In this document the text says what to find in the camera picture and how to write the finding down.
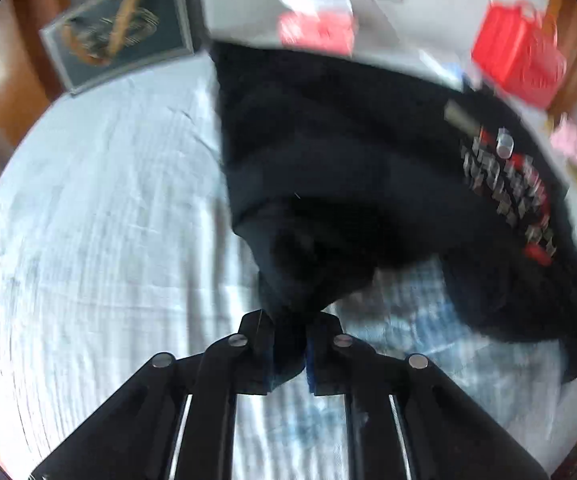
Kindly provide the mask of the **black printed t-shirt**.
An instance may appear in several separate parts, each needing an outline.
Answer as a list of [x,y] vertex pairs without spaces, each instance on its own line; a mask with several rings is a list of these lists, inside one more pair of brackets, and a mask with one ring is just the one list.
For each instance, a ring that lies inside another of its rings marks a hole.
[[273,321],[309,318],[378,270],[436,256],[465,324],[555,339],[565,379],[577,379],[565,190],[509,106],[305,51],[217,41],[210,57],[232,228]]

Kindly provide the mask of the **light blue bed sheet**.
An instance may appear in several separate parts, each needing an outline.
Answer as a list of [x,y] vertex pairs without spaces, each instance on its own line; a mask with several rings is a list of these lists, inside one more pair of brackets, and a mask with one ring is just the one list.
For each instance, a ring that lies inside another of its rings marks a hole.
[[[189,356],[257,305],[230,226],[197,56],[57,101],[0,177],[0,464],[31,473],[145,361]],[[333,307],[391,356],[419,351],[548,471],[577,440],[557,344],[502,344],[459,322],[429,259]]]

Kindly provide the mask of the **red plastic carry case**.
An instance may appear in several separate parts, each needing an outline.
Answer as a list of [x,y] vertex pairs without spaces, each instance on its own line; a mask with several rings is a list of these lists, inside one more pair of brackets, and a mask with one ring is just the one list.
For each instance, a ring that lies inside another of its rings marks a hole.
[[483,76],[510,96],[545,110],[564,82],[567,58],[557,29],[543,28],[545,15],[532,3],[490,3],[471,58]]

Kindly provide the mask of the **dark green gift box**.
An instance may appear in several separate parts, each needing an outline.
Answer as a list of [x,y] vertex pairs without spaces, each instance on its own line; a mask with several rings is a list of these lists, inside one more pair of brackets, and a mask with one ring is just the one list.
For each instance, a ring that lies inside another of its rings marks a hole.
[[41,29],[65,91],[190,56],[207,38],[203,0],[83,0]]

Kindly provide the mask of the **red tissue pack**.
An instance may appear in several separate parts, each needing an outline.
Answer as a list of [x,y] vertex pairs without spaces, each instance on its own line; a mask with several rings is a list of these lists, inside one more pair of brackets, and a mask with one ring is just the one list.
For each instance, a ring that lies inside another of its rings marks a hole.
[[285,47],[350,56],[357,20],[351,0],[279,0],[280,43]]

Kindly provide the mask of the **wooden headboard frame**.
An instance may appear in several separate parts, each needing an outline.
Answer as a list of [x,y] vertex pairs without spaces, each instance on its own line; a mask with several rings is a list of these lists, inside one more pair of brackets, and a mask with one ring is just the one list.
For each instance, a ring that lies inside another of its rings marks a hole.
[[11,146],[64,93],[41,29],[69,0],[0,0],[0,131]]

